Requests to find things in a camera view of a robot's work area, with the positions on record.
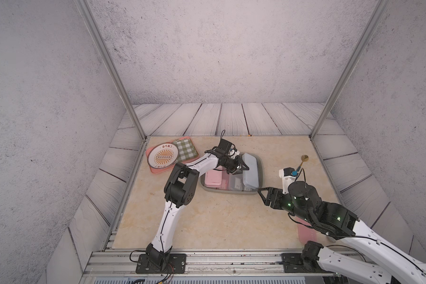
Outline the light blue pencil case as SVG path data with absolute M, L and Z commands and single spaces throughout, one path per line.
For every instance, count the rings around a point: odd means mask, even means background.
M 242 160 L 248 167 L 248 170 L 243 170 L 243 190 L 244 191 L 255 191 L 259 188 L 259 169 L 257 159 L 245 153 L 242 155 Z

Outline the grey plastic storage box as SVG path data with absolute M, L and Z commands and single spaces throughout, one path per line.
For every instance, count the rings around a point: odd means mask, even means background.
M 227 173 L 225 167 L 209 170 L 200 177 L 200 184 L 206 191 L 253 195 L 263 187 L 264 171 L 259 156 L 249 153 L 240 154 L 249 170 L 238 170 L 235 174 Z

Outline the translucent pink pencil case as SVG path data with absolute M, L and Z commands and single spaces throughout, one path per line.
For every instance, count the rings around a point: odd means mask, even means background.
M 219 189 L 224 191 L 229 191 L 230 190 L 229 180 L 230 180 L 230 175 L 226 171 L 222 171 L 222 179 L 221 179 L 221 185 Z

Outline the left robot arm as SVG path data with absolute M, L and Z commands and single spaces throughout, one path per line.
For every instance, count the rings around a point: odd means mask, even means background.
M 241 156 L 210 151 L 191 163 L 177 163 L 164 187 L 164 213 L 152 242 L 146 248 L 150 263 L 162 269 L 169 260 L 181 212 L 193 200 L 199 177 L 221 166 L 227 173 L 249 170 Z

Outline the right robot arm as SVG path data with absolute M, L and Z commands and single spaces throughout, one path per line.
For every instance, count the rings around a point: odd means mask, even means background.
M 286 211 L 291 219 L 304 220 L 308 228 L 340 240 L 372 260 L 363 262 L 308 241 L 300 256 L 305 270 L 320 268 L 363 284 L 426 284 L 426 263 L 385 240 L 346 207 L 323 201 L 306 182 L 295 181 L 286 191 L 262 188 L 258 194 L 266 206 Z

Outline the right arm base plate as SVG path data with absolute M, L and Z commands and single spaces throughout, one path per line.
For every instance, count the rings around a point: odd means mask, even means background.
M 281 254 L 280 265 L 285 273 L 324 273 L 317 260 L 311 256 L 304 256 L 301 253 Z

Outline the clear pencil case with label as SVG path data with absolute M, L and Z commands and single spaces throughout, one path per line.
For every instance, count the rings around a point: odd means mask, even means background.
M 230 186 L 230 191 L 236 191 L 236 192 L 243 191 L 243 175 L 242 174 L 230 175 L 229 186 Z

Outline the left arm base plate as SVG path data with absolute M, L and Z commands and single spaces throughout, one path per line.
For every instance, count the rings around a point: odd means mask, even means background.
M 163 257 L 152 259 L 147 254 L 139 255 L 137 274 L 184 274 L 186 269 L 186 254 L 170 253 Z

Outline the opaque pink pencil case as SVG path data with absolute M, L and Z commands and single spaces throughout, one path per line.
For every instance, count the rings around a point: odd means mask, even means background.
M 213 169 L 205 174 L 204 183 L 209 188 L 220 188 L 222 184 L 222 171 Z

